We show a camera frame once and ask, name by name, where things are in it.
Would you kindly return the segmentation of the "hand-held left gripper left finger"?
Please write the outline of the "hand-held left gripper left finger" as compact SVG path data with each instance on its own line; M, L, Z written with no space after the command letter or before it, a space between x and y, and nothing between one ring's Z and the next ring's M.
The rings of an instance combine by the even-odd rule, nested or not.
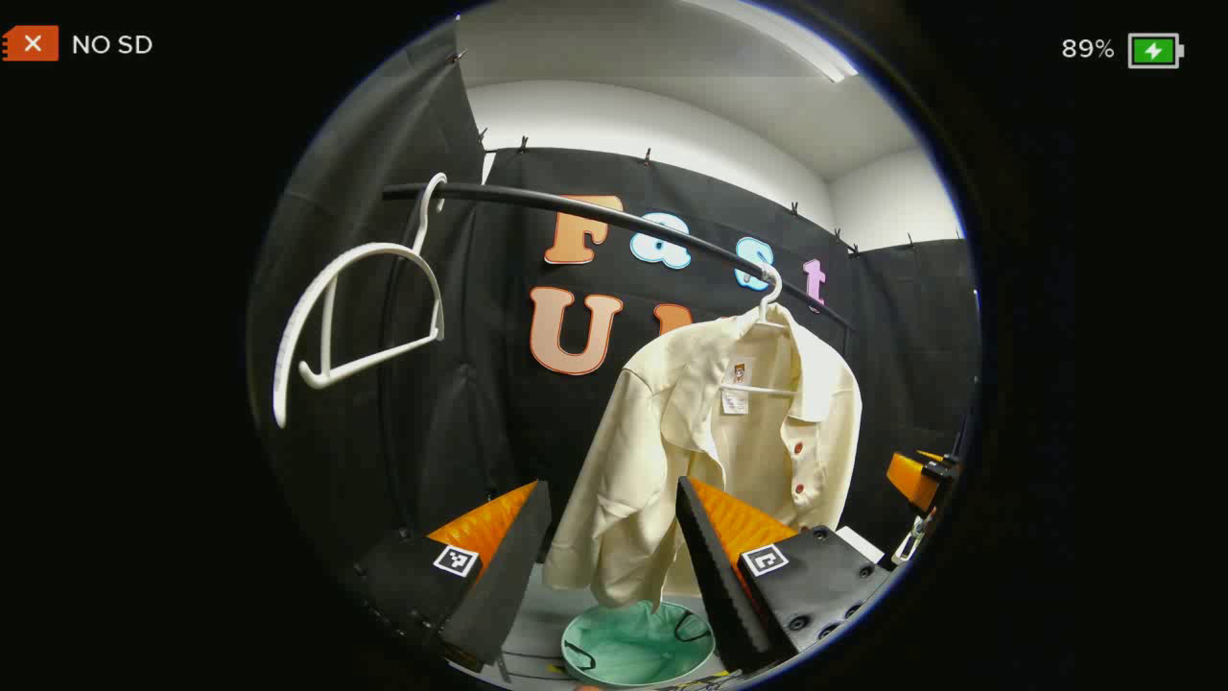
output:
M550 519L535 480L427 535L386 533L349 565L348 593L395 638L480 673L503 650Z

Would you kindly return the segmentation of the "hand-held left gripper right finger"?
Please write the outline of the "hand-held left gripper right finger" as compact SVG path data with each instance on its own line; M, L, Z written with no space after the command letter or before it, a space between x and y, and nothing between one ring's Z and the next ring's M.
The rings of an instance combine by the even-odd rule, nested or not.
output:
M720 660L740 673L824 644L892 574L837 531L786 527L698 477L678 481L675 520Z

